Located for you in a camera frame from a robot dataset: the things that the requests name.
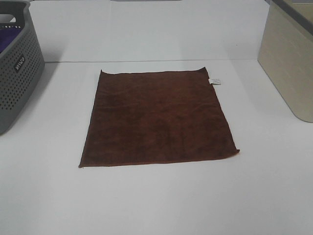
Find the purple cloth in basket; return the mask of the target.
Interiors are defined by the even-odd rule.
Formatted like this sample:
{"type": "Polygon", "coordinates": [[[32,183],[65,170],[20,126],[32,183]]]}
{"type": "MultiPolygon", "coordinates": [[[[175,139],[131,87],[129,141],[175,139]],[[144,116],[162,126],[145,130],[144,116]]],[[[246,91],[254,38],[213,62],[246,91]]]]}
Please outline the purple cloth in basket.
{"type": "Polygon", "coordinates": [[[8,45],[18,36],[21,32],[20,28],[6,28],[0,31],[0,52],[3,52],[8,45]]]}

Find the grey perforated laundry basket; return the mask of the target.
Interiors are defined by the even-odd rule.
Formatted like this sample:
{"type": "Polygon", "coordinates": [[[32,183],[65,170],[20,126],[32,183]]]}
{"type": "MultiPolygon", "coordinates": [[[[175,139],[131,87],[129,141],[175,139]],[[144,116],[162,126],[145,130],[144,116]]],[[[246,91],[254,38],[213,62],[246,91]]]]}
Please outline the grey perforated laundry basket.
{"type": "Polygon", "coordinates": [[[29,11],[23,0],[2,0],[1,14],[12,15],[15,22],[1,23],[1,32],[18,34],[0,52],[0,132],[14,123],[40,80],[45,62],[29,11]]]}

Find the beige storage bin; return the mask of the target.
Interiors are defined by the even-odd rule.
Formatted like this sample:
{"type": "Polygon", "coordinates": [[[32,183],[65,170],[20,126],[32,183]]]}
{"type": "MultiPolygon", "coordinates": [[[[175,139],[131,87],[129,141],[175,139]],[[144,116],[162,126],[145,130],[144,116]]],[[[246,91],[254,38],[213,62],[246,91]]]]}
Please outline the beige storage bin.
{"type": "Polygon", "coordinates": [[[273,0],[258,62],[292,113],[313,120],[313,4],[273,0]]]}

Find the white towel label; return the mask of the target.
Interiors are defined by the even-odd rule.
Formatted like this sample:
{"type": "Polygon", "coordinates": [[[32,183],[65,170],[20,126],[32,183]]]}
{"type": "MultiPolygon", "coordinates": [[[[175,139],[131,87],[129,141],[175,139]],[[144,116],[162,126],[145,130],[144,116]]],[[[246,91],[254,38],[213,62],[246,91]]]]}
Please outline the white towel label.
{"type": "Polygon", "coordinates": [[[217,78],[209,78],[208,81],[209,81],[209,84],[211,84],[211,85],[221,85],[222,84],[221,80],[217,79],[217,78]]]}

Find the brown towel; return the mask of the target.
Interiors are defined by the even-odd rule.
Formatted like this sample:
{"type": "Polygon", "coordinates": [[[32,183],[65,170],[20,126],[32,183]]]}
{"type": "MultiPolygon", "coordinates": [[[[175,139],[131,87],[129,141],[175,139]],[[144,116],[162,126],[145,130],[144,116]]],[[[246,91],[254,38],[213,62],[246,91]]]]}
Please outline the brown towel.
{"type": "Polygon", "coordinates": [[[102,71],[79,167],[212,161],[238,152],[206,68],[102,71]]]}

